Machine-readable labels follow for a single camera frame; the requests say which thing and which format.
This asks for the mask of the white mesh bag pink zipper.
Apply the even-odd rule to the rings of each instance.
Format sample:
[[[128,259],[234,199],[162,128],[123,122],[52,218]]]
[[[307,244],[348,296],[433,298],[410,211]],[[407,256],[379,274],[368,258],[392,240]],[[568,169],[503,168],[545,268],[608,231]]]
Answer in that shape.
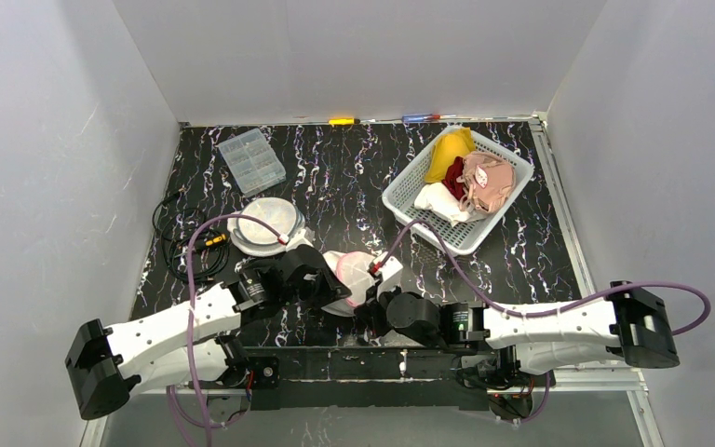
[[[326,251],[323,256],[332,273],[350,290],[347,298],[325,305],[323,310],[337,317],[351,318],[355,310],[365,304],[367,291],[374,285],[369,273],[374,257],[363,251]]]

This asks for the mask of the white mesh bag blue zipper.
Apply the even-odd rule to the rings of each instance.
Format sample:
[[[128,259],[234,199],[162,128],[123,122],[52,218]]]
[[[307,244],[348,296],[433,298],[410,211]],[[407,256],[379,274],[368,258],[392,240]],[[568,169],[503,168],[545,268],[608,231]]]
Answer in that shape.
[[[246,218],[229,219],[226,227],[233,244],[244,254],[271,257],[285,251],[272,230],[294,236],[304,228],[305,218],[290,201],[279,197],[260,197],[239,214]]]

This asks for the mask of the white plastic basket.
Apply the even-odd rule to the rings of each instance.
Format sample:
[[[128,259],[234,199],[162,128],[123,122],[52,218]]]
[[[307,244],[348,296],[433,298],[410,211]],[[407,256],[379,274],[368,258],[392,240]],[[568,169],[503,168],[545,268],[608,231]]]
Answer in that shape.
[[[413,220],[423,220],[429,223],[428,227],[416,224],[411,228],[411,231],[421,239],[441,251],[447,250],[453,255],[466,256],[476,251],[491,231],[504,220],[506,212],[510,210],[514,201],[519,198],[527,183],[532,179],[533,165],[500,143],[473,130],[471,135],[478,150],[498,156],[510,163],[515,171],[515,185],[508,200],[499,211],[479,221],[452,226],[431,210],[415,208],[413,202],[425,186],[424,176],[429,169],[432,151],[437,140],[458,129],[459,127],[456,125],[449,125],[433,137],[385,188],[382,192],[382,201],[396,220],[403,225]]]

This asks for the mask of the red bra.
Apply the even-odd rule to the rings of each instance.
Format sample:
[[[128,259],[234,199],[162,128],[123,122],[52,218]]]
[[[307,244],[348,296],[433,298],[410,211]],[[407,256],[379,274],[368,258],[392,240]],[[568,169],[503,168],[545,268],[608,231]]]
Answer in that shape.
[[[448,167],[446,174],[441,181],[456,200],[461,200],[465,195],[465,184],[460,181],[460,178],[463,176],[463,171],[464,159],[461,156],[458,156]]]

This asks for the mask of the beige pink bra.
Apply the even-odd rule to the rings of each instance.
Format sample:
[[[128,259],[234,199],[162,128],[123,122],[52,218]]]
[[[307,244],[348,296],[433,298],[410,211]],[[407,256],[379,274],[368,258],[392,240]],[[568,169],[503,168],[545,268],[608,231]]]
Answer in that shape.
[[[474,151],[465,157],[457,182],[464,191],[459,200],[461,211],[492,214],[505,205],[515,186],[516,175],[512,165],[503,158]]]

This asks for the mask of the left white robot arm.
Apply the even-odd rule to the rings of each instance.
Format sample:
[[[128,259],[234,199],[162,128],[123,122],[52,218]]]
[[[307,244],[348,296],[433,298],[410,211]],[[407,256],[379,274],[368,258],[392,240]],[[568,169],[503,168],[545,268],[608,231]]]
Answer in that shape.
[[[236,281],[149,317],[111,326],[88,321],[64,359],[79,415],[98,419],[145,390],[214,381],[244,363],[224,332],[271,318],[291,303],[319,309],[350,294],[321,252],[300,246],[246,264]]]

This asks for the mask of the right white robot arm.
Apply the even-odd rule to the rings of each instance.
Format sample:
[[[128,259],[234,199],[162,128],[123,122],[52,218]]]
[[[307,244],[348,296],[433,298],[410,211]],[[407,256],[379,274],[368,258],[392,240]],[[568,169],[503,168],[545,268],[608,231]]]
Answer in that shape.
[[[412,292],[386,291],[355,314],[376,336],[396,332],[426,348],[509,352],[504,370],[542,375],[561,366],[623,360],[643,369],[679,365],[664,300],[651,283],[615,281],[583,303],[436,305]]]

